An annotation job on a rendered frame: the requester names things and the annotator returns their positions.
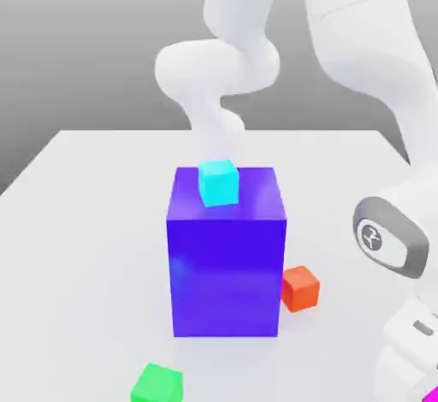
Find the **small orange cube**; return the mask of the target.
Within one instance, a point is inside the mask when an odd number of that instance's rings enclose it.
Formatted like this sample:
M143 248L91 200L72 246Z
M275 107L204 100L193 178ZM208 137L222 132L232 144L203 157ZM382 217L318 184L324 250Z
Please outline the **small orange cube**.
M281 300L291 312L314 307L318 303L320 281L305 266L283 273Z

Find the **small cyan cube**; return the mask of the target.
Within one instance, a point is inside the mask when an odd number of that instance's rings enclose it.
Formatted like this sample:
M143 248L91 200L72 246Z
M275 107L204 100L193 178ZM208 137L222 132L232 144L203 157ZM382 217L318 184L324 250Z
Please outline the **small cyan cube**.
M198 190L205 207L237 204L240 174L231 160L198 165Z

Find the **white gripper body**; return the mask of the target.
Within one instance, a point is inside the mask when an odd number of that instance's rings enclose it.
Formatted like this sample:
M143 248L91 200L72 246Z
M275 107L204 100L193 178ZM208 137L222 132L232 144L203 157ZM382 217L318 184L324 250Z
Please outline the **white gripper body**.
M376 402L422 402L437 386L438 369L420 369L392 346L382 348L373 381Z

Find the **large blue box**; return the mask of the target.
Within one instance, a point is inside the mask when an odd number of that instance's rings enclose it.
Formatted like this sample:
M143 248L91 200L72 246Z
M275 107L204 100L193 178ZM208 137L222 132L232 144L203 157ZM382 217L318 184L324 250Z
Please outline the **large blue box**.
M179 167L166 217L176 337L278 334L287 215L272 168L240 168L239 202L205 207Z

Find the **small green cube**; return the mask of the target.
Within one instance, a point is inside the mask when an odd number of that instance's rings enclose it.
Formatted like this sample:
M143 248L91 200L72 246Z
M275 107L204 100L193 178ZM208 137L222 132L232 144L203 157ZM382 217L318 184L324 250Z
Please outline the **small green cube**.
M149 363L130 392L131 402L183 402L183 374Z

